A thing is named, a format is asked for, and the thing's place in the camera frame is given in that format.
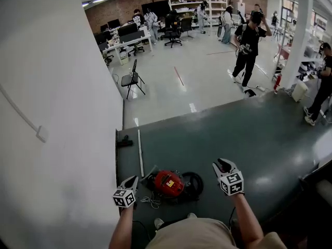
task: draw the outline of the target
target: black pants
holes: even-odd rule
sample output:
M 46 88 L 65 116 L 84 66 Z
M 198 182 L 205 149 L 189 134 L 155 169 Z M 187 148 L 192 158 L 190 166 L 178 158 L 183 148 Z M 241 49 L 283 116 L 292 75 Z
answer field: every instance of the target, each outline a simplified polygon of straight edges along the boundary
M 252 54 L 240 54 L 239 53 L 239 56 L 237 59 L 237 64 L 234 68 L 233 77 L 237 77 L 238 74 L 245 67 L 245 75 L 244 75 L 244 79 L 242 81 L 243 87 L 246 87 L 248 84 L 248 81 L 249 81 L 251 74 L 253 72 L 253 69 L 254 69 L 255 61 L 256 61 L 256 56 L 254 56 Z
M 323 78 L 321 87 L 315 97 L 315 100 L 311 107 L 308 109 L 311 119 L 313 121 L 317 120 L 318 115 L 320 114 L 321 106 L 323 102 L 332 94 L 332 78 Z

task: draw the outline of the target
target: table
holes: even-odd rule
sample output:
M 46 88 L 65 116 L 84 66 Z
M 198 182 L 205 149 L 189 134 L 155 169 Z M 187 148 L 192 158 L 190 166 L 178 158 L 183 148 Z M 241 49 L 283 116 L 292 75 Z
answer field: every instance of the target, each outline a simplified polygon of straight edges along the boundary
M 103 54 L 104 54 L 104 53 L 107 53 L 107 52 L 109 52 L 109 51 L 111 51 L 111 50 L 115 50 L 115 54 L 116 54 L 117 58 L 119 59 L 120 64 L 123 65 L 123 62 L 122 62 L 122 60 L 121 60 L 121 58 L 120 58 L 120 53 L 119 53 L 118 48 L 123 47 L 123 46 L 126 46 L 126 45 L 129 45 L 129 44 L 135 44 L 135 43 L 140 42 L 140 41 L 142 41 L 142 40 L 144 40 L 144 39 L 148 39 L 148 40 L 149 40 L 149 44 L 150 44 L 150 50 L 151 50 L 151 52 L 153 53 L 154 50 L 153 50 L 153 48 L 152 48 L 152 43 L 151 43 L 151 39 L 150 39 L 150 37 L 151 37 L 150 33 L 147 32 L 147 34 L 146 34 L 144 37 L 137 38 L 137 39 L 134 39 L 134 40 L 128 41 L 128 42 L 126 42 L 126 43 L 116 44 L 116 45 L 113 45 L 113 46 L 109 46 L 107 49 L 103 50 Z

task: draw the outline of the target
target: ceiling light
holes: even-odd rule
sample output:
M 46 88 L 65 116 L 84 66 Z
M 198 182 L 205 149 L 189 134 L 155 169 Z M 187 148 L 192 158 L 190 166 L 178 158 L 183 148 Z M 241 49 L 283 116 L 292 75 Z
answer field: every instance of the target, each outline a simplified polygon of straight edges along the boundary
M 105 0 L 95 0 L 95 1 L 93 1 L 93 3 L 98 3 L 98 2 L 102 2 L 102 1 L 105 1 Z

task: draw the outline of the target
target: white pillar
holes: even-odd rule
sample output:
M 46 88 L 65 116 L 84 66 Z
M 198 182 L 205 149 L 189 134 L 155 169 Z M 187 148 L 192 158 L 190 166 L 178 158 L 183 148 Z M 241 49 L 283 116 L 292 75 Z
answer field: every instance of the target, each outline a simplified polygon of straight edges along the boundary
M 280 83 L 282 88 L 287 89 L 294 84 L 310 37 L 309 29 L 312 14 L 312 0 L 299 0 L 298 2 L 299 7 L 295 35 L 286 67 L 282 70 Z

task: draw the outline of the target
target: wall switch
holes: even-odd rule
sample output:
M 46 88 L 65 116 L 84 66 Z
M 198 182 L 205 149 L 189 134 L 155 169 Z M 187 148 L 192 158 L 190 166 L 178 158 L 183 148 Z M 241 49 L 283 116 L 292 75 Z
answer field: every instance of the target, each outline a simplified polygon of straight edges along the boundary
M 43 126 L 40 126 L 38 128 L 36 137 L 38 137 L 40 141 L 46 143 L 47 138 L 48 138 L 48 131 L 46 130 L 46 128 Z

